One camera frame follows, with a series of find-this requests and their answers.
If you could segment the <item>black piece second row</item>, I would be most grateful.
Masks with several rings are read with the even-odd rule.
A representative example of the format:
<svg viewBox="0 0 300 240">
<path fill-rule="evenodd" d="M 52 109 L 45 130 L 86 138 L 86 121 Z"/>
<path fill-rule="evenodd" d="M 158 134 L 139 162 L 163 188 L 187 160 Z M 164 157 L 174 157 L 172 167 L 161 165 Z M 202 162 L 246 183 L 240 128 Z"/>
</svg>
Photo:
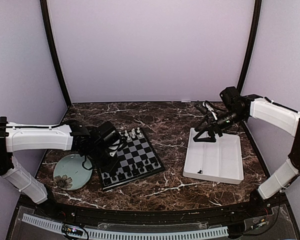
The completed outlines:
<svg viewBox="0 0 300 240">
<path fill-rule="evenodd" d="M 122 169 L 123 169 L 123 171 L 126 172 L 126 173 L 130 171 L 129 166 L 124 166 Z"/>
</svg>

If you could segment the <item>black and white chessboard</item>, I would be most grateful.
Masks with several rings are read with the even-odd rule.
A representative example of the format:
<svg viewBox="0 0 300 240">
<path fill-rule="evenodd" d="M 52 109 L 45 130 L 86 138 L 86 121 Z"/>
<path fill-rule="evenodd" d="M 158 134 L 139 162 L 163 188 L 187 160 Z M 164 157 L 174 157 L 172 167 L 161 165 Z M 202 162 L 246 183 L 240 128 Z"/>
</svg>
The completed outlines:
<svg viewBox="0 0 300 240">
<path fill-rule="evenodd" d="M 146 136 L 146 133 L 141 127 L 133 128 L 130 131 L 125 131 L 123 136 L 127 137 L 127 145 L 122 150 L 116 153 L 118 157 L 118 163 L 112 172 L 99 171 L 99 178 L 102 186 L 102 190 L 106 191 L 114 187 L 118 187 L 129 182 L 135 181 L 140 178 L 149 177 L 165 170 L 165 167 L 153 148 L 150 140 Z M 149 160 L 149 164 L 145 165 L 145 160 Z M 136 164 L 138 174 L 133 175 L 132 165 Z M 127 172 L 124 172 L 123 167 L 129 166 L 132 176 L 127 176 Z M 107 173 L 108 178 L 104 179 L 104 173 Z M 119 180 L 118 175 L 124 174 L 124 179 Z"/>
</svg>

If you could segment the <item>black chess pawn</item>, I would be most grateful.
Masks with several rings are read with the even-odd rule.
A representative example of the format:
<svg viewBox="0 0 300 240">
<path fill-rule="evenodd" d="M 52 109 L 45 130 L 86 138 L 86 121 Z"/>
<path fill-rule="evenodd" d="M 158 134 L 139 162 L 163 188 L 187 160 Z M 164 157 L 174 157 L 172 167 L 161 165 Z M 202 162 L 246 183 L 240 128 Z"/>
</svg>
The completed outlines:
<svg viewBox="0 0 300 240">
<path fill-rule="evenodd" d="M 137 166 L 136 166 L 135 163 L 132 165 L 132 171 L 131 171 L 131 172 L 132 172 L 132 174 L 133 174 L 134 176 L 136 176 L 136 175 L 139 174 L 139 171 L 138 171 Z"/>
</svg>

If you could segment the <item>white plastic tray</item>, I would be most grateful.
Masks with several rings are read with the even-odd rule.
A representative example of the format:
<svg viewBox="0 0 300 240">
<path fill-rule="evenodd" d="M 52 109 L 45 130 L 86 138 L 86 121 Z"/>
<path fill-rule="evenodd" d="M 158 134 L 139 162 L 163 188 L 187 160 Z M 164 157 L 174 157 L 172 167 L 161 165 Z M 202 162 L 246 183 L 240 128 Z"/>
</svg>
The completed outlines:
<svg viewBox="0 0 300 240">
<path fill-rule="evenodd" d="M 182 175 L 187 178 L 238 185 L 244 180 L 241 140 L 238 135 L 216 136 L 216 142 L 194 142 L 192 127 Z"/>
</svg>

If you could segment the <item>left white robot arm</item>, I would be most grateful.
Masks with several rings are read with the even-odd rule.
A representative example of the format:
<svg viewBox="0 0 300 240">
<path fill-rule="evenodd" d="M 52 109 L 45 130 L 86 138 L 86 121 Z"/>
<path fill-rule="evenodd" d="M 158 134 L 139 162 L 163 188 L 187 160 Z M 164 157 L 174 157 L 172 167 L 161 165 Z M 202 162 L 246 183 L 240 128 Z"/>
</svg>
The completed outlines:
<svg viewBox="0 0 300 240">
<path fill-rule="evenodd" d="M 95 166 L 111 171 L 117 163 L 116 152 L 123 148 L 124 137 L 106 121 L 100 126 L 86 126 L 78 120 L 57 125 L 31 125 L 8 121 L 0 116 L 0 177 L 27 195 L 50 218 L 57 218 L 60 206 L 48 188 L 22 164 L 25 157 L 35 158 L 35 165 L 47 150 L 77 152 Z"/>
</svg>

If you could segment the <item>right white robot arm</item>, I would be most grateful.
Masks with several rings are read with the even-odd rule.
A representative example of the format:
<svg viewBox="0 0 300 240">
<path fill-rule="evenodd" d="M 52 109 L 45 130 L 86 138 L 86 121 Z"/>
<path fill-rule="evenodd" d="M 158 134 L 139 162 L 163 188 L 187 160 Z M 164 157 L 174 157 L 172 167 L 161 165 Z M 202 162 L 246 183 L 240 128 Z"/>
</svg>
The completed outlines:
<svg viewBox="0 0 300 240">
<path fill-rule="evenodd" d="M 256 94 L 242 96 L 222 92 L 220 96 L 227 109 L 227 113 L 220 116 L 213 114 L 209 103 L 195 103 L 195 108 L 204 115 L 195 129 L 195 142 L 214 143 L 216 136 L 222 137 L 224 130 L 249 118 L 281 129 L 281 133 L 271 130 L 273 136 L 267 137 L 265 143 L 261 142 L 261 134 L 255 135 L 264 157 L 286 156 L 282 165 L 251 193 L 253 200 L 245 205 L 245 213 L 256 217 L 265 208 L 263 200 L 285 189 L 300 176 L 300 112 Z"/>
</svg>

